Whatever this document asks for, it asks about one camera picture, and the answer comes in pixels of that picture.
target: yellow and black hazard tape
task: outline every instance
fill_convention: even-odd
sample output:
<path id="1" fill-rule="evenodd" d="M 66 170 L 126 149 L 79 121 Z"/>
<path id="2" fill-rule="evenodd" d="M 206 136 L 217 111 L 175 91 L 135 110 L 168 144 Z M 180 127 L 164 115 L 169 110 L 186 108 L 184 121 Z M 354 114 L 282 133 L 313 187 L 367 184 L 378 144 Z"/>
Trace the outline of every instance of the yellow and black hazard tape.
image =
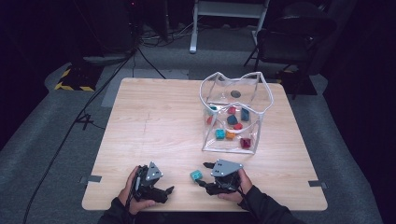
<path id="1" fill-rule="evenodd" d="M 55 86 L 55 90 L 66 90 L 66 91 L 95 91 L 94 87 L 90 86 L 79 86 L 79 85 L 64 85 L 64 81 L 69 78 L 71 74 L 71 66 L 67 67 L 67 69 L 62 74 L 61 78 L 58 81 L 58 84 Z"/>

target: table top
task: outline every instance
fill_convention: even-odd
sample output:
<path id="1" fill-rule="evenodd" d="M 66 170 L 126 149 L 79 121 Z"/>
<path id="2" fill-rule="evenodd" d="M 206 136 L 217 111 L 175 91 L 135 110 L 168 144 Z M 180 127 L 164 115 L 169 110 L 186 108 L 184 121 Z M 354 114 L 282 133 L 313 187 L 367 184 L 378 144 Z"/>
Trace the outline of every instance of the table top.
<path id="1" fill-rule="evenodd" d="M 279 84 L 268 84 L 274 104 L 264 115 L 256 154 L 202 151 L 202 81 L 125 78 L 113 106 L 92 175 L 82 201 L 87 210 L 106 210 L 124 188 L 136 165 L 151 161 L 163 172 L 158 189 L 175 186 L 165 204 L 148 211 L 242 211 L 236 203 L 210 196 L 190 177 L 200 170 L 205 182 L 214 177 L 203 162 L 242 163 L 252 183 L 294 211 L 322 211 L 327 202 L 289 101 Z"/>

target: black jacket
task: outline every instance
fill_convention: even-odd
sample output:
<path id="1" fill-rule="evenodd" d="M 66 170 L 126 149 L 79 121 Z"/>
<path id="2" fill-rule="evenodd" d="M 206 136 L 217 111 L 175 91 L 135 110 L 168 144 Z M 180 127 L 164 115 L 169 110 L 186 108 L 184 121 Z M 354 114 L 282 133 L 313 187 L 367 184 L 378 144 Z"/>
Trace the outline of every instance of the black jacket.
<path id="1" fill-rule="evenodd" d="M 291 214 L 287 207 L 280 205 L 255 186 L 245 195 L 244 201 L 238 205 L 248 210 L 259 224 L 303 224 L 301 220 Z M 119 198 L 115 198 L 111 202 L 111 207 L 100 217 L 98 224 L 132 224 L 134 218 L 135 216 L 124 208 Z"/>

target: transparent bag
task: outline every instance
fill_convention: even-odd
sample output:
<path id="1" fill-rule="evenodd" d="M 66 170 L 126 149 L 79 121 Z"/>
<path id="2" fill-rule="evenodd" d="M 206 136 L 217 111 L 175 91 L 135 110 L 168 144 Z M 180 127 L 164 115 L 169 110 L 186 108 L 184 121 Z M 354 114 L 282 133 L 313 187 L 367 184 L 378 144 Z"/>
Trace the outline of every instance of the transparent bag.
<path id="1" fill-rule="evenodd" d="M 204 106 L 203 150 L 256 153 L 265 111 L 274 102 L 261 72 L 240 78 L 217 72 L 201 83 L 200 99 Z"/>

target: tape piece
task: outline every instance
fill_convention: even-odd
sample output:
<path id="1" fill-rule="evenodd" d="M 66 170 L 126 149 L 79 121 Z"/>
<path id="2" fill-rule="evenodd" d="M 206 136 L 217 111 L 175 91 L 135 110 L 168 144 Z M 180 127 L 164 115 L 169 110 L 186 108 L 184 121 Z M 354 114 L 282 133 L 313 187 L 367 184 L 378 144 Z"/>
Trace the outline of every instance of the tape piece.
<path id="1" fill-rule="evenodd" d="M 308 180 L 309 187 L 322 187 L 323 189 L 328 189 L 329 187 L 325 182 L 320 182 L 318 180 Z"/>
<path id="2" fill-rule="evenodd" d="M 81 179 L 78 181 L 80 184 L 88 185 L 88 182 L 96 182 L 100 183 L 102 177 L 99 175 L 90 175 L 90 176 L 82 176 Z"/>

